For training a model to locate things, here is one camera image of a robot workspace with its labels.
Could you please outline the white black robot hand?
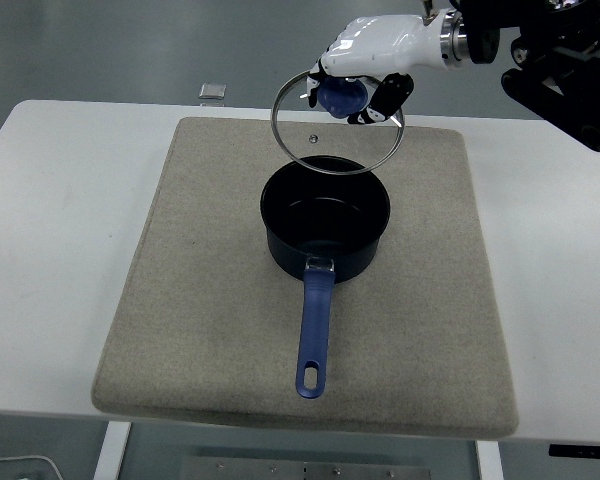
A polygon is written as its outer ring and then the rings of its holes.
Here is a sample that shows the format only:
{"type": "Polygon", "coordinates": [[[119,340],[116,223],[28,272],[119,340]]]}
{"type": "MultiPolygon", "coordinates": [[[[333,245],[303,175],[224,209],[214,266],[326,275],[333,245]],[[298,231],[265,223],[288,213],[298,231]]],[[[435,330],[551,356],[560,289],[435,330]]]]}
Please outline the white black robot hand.
{"type": "Polygon", "coordinates": [[[306,76],[311,108],[350,124],[384,122],[411,95],[416,66],[446,70],[457,58],[451,39],[459,13],[382,15],[351,21],[306,76]]]}

